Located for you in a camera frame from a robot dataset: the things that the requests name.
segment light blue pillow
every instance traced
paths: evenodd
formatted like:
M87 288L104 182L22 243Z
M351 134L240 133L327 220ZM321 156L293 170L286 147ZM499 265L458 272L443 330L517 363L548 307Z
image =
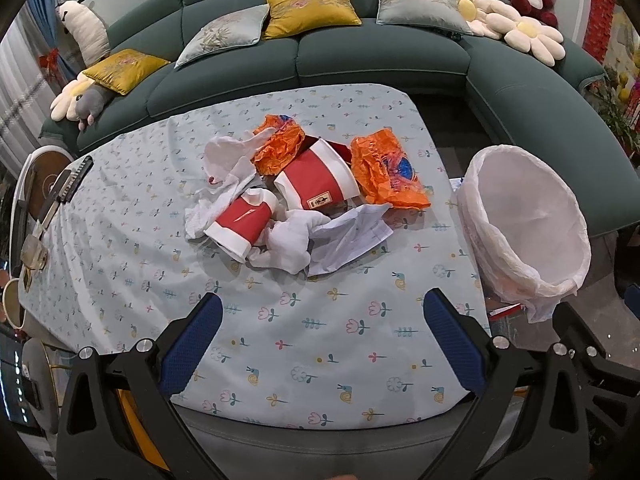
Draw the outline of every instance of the light blue pillow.
M473 34L458 10L458 0L378 0L379 25L417 25Z
M258 43L268 13L269 4L264 4L236 10L207 23L184 48L175 69L203 56Z

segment yellow cable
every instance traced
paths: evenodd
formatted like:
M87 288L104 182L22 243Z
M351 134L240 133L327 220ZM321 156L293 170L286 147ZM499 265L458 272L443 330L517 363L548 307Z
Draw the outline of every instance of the yellow cable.
M140 420L138 420L138 416L136 415L136 401L133 399L131 392L129 390L116 390L116 392L120 405L122 406L122 411L124 412L131 433L133 433L133 438L136 440L142 456L153 465L169 471L169 467L160 455L158 448L149 438L148 434L146 434L145 428L140 423Z

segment white plastic bag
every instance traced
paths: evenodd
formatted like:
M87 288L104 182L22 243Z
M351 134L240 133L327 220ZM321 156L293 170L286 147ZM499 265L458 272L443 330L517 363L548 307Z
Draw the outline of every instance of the white plastic bag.
M530 323L551 318L582 286L591 263L587 225L558 174L517 146L476 154L458 204L484 282L522 303Z

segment throw pillow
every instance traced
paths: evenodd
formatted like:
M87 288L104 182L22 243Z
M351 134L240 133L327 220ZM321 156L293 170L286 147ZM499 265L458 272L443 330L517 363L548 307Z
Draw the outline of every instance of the throw pillow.
M167 64L169 61L165 59L126 48L82 73L120 95L127 95L147 76Z
M263 4L237 10L207 23L184 48L175 62L175 68L202 56L258 43L268 13L269 5Z
M458 0L379 0L379 25L417 25L473 34L458 10Z
M350 0L267 0L271 21L265 40L331 25L361 25Z

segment floral tablecloth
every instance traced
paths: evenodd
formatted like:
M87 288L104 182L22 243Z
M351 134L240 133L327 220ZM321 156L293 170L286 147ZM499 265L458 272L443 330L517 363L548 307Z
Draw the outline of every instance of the floral tablecloth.
M252 130L265 114L347 144L391 127L432 206L389 211L385 243L318 278L253 269L210 240L188 242L184 209L206 184L205 143ZM43 237L49 263L20 290L66 344L129 350L211 291L223 301L222 327L177 404L270 426L347 429L427 418L466 394L421 302L438 286L488 330L482 291L442 161L404 93L357 84L254 96L144 126L92 156Z

